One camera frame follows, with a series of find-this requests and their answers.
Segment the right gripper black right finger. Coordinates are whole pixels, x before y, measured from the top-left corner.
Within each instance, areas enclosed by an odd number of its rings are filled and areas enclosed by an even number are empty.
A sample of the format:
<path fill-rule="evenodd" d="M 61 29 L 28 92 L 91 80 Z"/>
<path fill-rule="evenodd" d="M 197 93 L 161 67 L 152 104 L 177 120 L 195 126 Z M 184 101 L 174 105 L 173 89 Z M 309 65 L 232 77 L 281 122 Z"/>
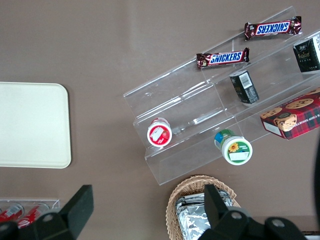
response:
<path fill-rule="evenodd" d="M 210 228 L 201 240 L 305 240 L 297 226 L 282 217 L 269 217 L 263 224 L 242 208 L 228 208 L 214 185 L 204 187 L 204 209 Z"/>

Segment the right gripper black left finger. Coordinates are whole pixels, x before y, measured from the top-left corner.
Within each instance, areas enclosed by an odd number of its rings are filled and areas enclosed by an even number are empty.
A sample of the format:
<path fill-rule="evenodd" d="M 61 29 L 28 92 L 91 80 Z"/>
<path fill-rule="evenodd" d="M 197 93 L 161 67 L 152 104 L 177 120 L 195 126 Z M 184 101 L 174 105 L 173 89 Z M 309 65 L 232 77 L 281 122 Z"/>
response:
<path fill-rule="evenodd" d="M 18 228 L 14 221 L 0 224 L 2 240 L 76 240 L 94 211 L 93 187 L 83 185 L 59 211 L 49 211 Z"/>

